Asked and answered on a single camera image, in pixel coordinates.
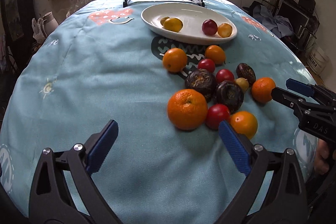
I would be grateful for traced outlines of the person's right hand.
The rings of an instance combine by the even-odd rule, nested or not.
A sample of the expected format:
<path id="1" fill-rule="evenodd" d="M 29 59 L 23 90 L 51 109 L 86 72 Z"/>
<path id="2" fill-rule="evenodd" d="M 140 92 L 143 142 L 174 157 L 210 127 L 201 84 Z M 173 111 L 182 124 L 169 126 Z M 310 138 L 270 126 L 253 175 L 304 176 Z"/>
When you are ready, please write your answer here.
<path id="1" fill-rule="evenodd" d="M 318 174 L 325 174 L 329 170 L 329 164 L 327 163 L 329 156 L 330 149 L 328 144 L 324 140 L 319 139 L 314 159 L 314 170 Z"/>

